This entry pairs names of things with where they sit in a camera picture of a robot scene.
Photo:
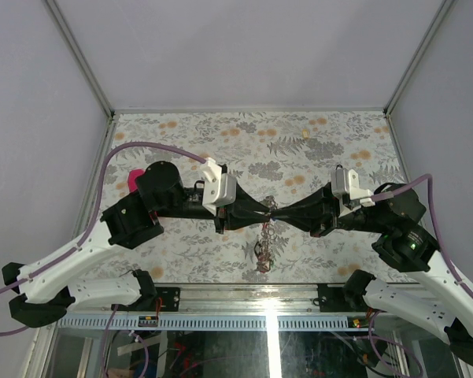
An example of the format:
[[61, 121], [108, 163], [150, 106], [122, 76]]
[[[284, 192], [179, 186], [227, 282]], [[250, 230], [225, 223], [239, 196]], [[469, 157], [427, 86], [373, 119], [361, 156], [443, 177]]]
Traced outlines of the large metal keyring with keys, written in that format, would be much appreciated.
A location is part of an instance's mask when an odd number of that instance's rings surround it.
[[263, 274], [270, 272], [274, 265], [271, 244], [275, 240], [275, 229], [271, 212], [277, 209], [275, 198], [272, 195], [264, 199], [264, 205], [269, 209], [269, 219], [262, 224], [260, 238], [256, 241], [253, 248], [254, 255], [257, 259], [256, 270]]

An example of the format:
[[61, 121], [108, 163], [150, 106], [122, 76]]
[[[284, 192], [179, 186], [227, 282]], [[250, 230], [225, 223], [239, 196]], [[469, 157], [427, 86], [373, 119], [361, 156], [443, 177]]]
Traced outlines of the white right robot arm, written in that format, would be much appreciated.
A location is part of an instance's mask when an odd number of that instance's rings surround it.
[[375, 233], [371, 245], [392, 269], [412, 278], [437, 299], [430, 303], [356, 270], [343, 287], [351, 310], [379, 309], [434, 335], [461, 361], [473, 366], [473, 283], [446, 259], [436, 235], [420, 225], [430, 206], [409, 186], [385, 183], [375, 191], [328, 183], [272, 217], [323, 237], [335, 229]]

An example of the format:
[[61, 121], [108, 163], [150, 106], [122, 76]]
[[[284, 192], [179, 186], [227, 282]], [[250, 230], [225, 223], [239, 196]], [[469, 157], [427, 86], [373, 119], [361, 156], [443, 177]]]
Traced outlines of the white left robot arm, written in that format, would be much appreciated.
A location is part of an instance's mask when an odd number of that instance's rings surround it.
[[226, 166], [207, 159], [201, 174], [193, 187], [184, 187], [173, 163], [154, 162], [134, 179], [135, 189], [80, 237], [30, 265], [5, 265], [4, 283], [16, 292], [9, 301], [11, 317], [41, 328], [74, 309], [157, 310], [157, 289], [145, 270], [103, 280], [83, 274], [163, 234], [162, 217], [210, 220], [218, 234], [268, 221], [270, 209], [248, 195]]

